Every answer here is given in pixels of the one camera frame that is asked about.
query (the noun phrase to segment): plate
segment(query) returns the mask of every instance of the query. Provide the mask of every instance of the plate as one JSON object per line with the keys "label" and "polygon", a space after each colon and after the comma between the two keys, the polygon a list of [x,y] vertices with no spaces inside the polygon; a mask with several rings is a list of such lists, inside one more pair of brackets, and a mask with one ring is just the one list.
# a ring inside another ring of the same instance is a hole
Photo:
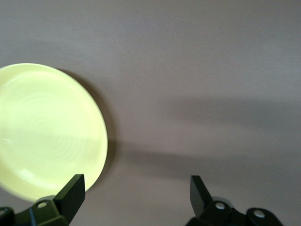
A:
{"label": "plate", "polygon": [[74,174],[88,190],[107,156],[107,132],[90,94],[49,66],[0,69],[0,185],[28,201],[56,195]]}

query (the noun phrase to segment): light green plate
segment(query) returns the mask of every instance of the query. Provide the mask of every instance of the light green plate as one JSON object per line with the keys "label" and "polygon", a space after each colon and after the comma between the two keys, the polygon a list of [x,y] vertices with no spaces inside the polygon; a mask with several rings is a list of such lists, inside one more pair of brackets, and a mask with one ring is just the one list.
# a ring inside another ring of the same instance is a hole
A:
{"label": "light green plate", "polygon": [[86,190],[107,156],[101,112],[89,93],[52,67],[0,69],[0,185],[29,201],[55,195],[74,176]]}

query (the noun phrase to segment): silver screw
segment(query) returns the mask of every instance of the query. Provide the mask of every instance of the silver screw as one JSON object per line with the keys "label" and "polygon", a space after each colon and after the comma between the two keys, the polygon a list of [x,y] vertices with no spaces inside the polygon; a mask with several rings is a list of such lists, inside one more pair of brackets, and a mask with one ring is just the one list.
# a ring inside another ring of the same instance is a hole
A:
{"label": "silver screw", "polygon": [[221,202],[217,202],[215,204],[215,206],[219,209],[219,210],[224,210],[226,207],[224,204],[222,204]]}
{"label": "silver screw", "polygon": [[46,205],[47,205],[47,202],[41,202],[41,203],[39,203],[39,204],[37,205],[37,207],[38,207],[39,209],[41,209],[41,208],[45,207]]}
{"label": "silver screw", "polygon": [[254,210],[254,215],[258,218],[265,218],[264,213],[260,210]]}

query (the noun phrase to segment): gray tabletop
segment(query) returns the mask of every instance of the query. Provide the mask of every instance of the gray tabletop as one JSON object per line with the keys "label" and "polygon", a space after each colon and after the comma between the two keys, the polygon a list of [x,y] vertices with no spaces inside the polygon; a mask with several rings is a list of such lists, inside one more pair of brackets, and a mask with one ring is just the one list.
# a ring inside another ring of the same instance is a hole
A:
{"label": "gray tabletop", "polygon": [[[2,0],[0,67],[67,72],[109,156],[72,226],[182,226],[190,175],[300,224],[301,2]],[[0,190],[0,206],[29,207]]]}

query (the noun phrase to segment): black metal part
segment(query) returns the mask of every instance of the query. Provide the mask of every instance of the black metal part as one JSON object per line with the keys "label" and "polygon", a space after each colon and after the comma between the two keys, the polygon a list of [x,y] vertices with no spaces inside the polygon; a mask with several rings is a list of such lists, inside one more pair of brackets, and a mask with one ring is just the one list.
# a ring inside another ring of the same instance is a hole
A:
{"label": "black metal part", "polygon": [[196,215],[186,226],[283,226],[268,210],[250,208],[246,215],[222,201],[213,201],[200,176],[191,176],[190,201]]}
{"label": "black metal part", "polygon": [[14,214],[10,207],[0,208],[0,226],[68,226],[85,199],[83,174],[75,175],[55,196]]}

